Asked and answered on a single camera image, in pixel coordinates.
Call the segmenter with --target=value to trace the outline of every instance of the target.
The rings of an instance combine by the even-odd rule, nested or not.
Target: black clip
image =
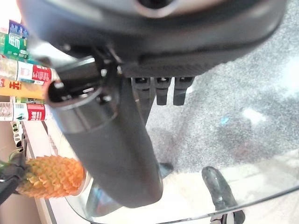
[[[0,174],[0,204],[13,194],[25,175],[25,155],[18,153],[13,156],[10,164]]]
[[[150,78],[133,78],[132,86],[138,95],[141,115],[146,122],[155,98],[151,92]]]
[[[194,77],[175,78],[173,105],[182,106],[185,103],[186,91],[192,85]]]
[[[155,78],[157,105],[166,105],[171,78]]]
[[[216,211],[233,208],[237,202],[227,181],[214,167],[205,167],[201,171],[202,178],[208,188]],[[242,210],[211,218],[213,224],[242,224],[245,214]]]

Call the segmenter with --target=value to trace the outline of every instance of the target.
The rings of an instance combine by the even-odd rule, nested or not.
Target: metal bolt
[[[101,76],[106,77],[107,75],[107,69],[101,69]]]

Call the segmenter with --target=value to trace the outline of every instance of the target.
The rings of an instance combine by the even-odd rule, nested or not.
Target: plastic bottle
[[[0,121],[52,119],[48,105],[0,102]]]

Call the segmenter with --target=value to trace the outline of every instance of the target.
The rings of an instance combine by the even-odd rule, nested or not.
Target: pineapple
[[[17,191],[29,197],[51,198],[75,194],[85,176],[79,161],[61,156],[26,161],[27,170]]]

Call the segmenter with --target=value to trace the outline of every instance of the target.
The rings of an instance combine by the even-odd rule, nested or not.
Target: glass table
[[[161,200],[129,209],[93,181],[69,205],[101,224],[176,223],[238,211],[299,189],[299,2],[260,48],[195,78],[185,105],[153,105],[147,130],[174,170]],[[237,205],[215,210],[202,169],[218,169]]]

